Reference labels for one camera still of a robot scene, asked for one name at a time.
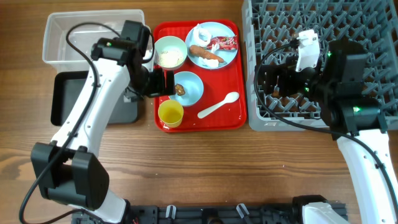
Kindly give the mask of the light blue bowl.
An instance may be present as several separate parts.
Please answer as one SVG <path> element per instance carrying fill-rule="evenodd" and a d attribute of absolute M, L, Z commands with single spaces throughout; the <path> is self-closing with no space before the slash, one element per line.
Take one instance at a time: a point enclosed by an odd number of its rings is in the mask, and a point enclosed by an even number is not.
<path fill-rule="evenodd" d="M 174 82 L 175 85 L 183 87 L 185 94 L 180 96 L 175 91 L 175 94 L 169 98 L 178 101 L 184 107 L 193 106 L 203 95 L 203 82 L 198 75 L 192 72 L 178 72 L 174 75 Z"/>

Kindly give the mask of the yellow cup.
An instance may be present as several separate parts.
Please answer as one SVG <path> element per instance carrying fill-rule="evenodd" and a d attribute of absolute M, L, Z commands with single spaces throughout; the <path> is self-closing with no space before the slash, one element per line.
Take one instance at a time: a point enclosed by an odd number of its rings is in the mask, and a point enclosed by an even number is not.
<path fill-rule="evenodd" d="M 176 100 L 166 100 L 158 109 L 159 119 L 169 128 L 176 128 L 182 123 L 183 106 Z"/>

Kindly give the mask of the green bowl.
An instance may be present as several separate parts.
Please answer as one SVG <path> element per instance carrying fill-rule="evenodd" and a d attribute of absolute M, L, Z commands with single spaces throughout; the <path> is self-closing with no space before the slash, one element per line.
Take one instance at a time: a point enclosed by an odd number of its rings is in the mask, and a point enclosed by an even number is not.
<path fill-rule="evenodd" d="M 164 70 L 180 68 L 187 54 L 185 42 L 176 36 L 165 36 L 155 42 L 155 64 Z"/>

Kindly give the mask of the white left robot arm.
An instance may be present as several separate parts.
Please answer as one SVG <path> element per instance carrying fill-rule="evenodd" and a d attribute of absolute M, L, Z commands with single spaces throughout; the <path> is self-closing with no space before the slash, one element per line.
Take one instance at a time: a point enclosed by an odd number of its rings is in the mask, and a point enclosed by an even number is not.
<path fill-rule="evenodd" d="M 132 223 L 130 203 L 109 189 L 109 175 L 98 160 L 101 138 L 119 97 L 173 95 L 174 74 L 151 65 L 150 29 L 126 21 L 112 39 L 101 38 L 85 56 L 90 69 L 67 120 L 48 144 L 37 143 L 30 159 L 33 189 L 47 200 L 69 205 L 100 223 Z"/>

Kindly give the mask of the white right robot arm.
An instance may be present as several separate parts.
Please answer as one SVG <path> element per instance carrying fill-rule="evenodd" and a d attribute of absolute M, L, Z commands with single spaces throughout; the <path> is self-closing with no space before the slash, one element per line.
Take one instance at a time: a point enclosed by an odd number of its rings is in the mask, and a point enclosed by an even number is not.
<path fill-rule="evenodd" d="M 317 42 L 293 40 L 298 57 L 282 65 L 261 63 L 254 89 L 282 96 L 301 93 L 321 108 L 324 133 L 331 135 L 348 166 L 363 223 L 397 222 L 397 178 L 389 155 L 387 121 L 377 99 L 363 93 L 368 59 L 350 40 L 328 45 L 325 61 Z"/>

